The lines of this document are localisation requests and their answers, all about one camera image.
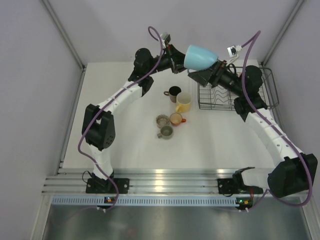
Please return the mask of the light blue ceramic mug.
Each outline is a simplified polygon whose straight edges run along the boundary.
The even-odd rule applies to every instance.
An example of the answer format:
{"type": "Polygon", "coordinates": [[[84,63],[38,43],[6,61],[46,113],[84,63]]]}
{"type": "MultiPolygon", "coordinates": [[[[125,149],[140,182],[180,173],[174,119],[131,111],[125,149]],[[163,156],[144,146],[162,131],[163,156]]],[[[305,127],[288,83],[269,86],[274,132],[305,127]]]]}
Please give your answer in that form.
{"type": "Polygon", "coordinates": [[[186,51],[183,66],[187,70],[202,71],[215,64],[218,58],[215,52],[192,44],[186,51]]]}

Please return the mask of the yellow ceramic mug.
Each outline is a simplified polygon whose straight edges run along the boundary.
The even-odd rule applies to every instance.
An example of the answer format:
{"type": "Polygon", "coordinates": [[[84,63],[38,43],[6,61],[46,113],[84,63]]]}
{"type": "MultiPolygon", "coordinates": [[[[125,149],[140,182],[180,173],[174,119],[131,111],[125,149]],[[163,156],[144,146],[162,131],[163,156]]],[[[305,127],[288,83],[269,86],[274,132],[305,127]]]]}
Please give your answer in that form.
{"type": "Polygon", "coordinates": [[[186,113],[190,110],[192,105],[192,95],[188,92],[180,92],[176,96],[176,108],[177,113],[186,113]]]}

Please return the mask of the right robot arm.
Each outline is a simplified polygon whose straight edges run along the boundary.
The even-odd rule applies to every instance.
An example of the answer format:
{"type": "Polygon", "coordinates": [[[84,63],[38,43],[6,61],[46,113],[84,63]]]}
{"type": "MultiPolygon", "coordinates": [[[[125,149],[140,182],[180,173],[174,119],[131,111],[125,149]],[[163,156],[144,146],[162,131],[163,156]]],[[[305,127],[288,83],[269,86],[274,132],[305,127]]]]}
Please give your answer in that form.
{"type": "Polygon", "coordinates": [[[221,86],[236,95],[236,113],[259,137],[273,160],[273,168],[246,167],[233,174],[233,186],[240,193],[251,187],[268,189],[277,198],[307,191],[313,186],[318,160],[296,147],[274,120],[259,90],[263,72],[254,65],[237,73],[238,67],[217,60],[207,69],[187,69],[187,75],[200,86],[221,86]]]}

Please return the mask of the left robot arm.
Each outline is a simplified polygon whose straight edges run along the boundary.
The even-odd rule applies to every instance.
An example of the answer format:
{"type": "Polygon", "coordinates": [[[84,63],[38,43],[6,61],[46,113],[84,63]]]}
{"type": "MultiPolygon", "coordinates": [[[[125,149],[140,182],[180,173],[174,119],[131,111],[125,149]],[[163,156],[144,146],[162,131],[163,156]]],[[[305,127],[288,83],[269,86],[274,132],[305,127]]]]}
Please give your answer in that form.
{"type": "Polygon", "coordinates": [[[80,140],[90,147],[88,157],[94,162],[92,174],[99,178],[96,186],[103,193],[109,193],[114,188],[109,147],[116,137],[115,117],[150,90],[154,82],[152,74],[167,69],[174,74],[183,72],[184,59],[185,54],[172,44],[162,47],[156,57],[147,48],[141,48],[135,53],[133,71],[123,87],[104,102],[86,107],[80,140]]]}

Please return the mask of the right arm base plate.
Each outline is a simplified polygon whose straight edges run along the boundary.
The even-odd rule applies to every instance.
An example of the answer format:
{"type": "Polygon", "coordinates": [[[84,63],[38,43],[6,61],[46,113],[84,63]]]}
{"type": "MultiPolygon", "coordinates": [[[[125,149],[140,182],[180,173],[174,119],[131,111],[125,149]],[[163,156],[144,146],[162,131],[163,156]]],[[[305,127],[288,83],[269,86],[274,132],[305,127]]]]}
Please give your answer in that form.
{"type": "Polygon", "coordinates": [[[263,194],[264,190],[257,186],[246,186],[235,181],[233,178],[217,179],[218,193],[226,197],[235,194],[263,194]]]}

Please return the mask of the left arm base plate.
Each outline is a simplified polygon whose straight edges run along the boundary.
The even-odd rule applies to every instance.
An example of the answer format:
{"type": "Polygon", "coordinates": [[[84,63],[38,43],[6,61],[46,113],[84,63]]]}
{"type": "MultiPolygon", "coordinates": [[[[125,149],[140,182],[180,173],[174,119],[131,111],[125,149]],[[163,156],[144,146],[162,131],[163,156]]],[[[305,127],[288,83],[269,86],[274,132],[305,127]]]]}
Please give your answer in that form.
{"type": "MultiPolygon", "coordinates": [[[[127,194],[130,187],[129,178],[114,178],[119,194],[127,194]]],[[[115,186],[109,181],[100,178],[89,178],[85,189],[86,194],[116,194],[115,186]]]]}

